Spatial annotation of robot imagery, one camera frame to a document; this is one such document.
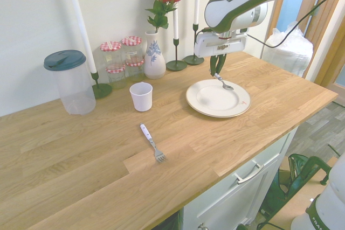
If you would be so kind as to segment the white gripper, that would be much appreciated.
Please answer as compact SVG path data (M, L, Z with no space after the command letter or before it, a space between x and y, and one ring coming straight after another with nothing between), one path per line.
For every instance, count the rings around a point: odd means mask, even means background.
M246 40L246 33L235 34L231 38L222 39L213 32L204 32L196 38L194 54L199 58L211 57L210 74L214 76L215 73L221 72L226 61L226 54L243 51Z

